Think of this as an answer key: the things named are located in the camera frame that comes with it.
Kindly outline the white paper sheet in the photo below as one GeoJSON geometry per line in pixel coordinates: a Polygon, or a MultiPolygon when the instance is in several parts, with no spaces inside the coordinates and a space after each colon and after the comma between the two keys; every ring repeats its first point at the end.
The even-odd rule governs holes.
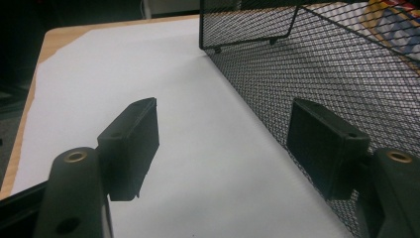
{"type": "Polygon", "coordinates": [[[130,103],[157,100],[159,148],[115,238],[352,238],[199,49],[196,18],[57,28],[44,37],[9,166],[19,192],[130,103]]]}

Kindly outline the black wire mesh basket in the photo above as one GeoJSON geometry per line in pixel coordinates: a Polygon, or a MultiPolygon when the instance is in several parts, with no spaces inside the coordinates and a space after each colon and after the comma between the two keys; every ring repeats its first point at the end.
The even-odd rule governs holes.
{"type": "Polygon", "coordinates": [[[368,0],[200,0],[199,46],[356,238],[420,238],[420,68],[360,23],[368,0]],[[349,199],[286,146],[295,98],[370,137],[349,199]]]}

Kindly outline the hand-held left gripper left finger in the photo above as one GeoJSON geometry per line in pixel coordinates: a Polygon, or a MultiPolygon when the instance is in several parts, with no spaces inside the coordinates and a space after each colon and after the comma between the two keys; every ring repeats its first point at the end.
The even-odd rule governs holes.
{"type": "Polygon", "coordinates": [[[131,103],[98,136],[103,179],[112,201],[131,201],[140,194],[158,150],[157,100],[131,103]]]}

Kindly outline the colourful patterned packet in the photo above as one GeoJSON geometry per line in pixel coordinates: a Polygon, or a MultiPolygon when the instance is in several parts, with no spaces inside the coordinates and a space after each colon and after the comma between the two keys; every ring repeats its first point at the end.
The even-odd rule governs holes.
{"type": "Polygon", "coordinates": [[[420,68],[420,0],[368,0],[360,23],[388,49],[420,68]]]}

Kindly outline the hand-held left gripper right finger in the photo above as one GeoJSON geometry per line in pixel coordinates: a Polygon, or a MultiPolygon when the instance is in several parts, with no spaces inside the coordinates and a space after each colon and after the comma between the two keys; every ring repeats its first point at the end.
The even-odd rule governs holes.
{"type": "Polygon", "coordinates": [[[286,146],[327,199],[349,199],[370,137],[323,105],[295,98],[286,146]]]}

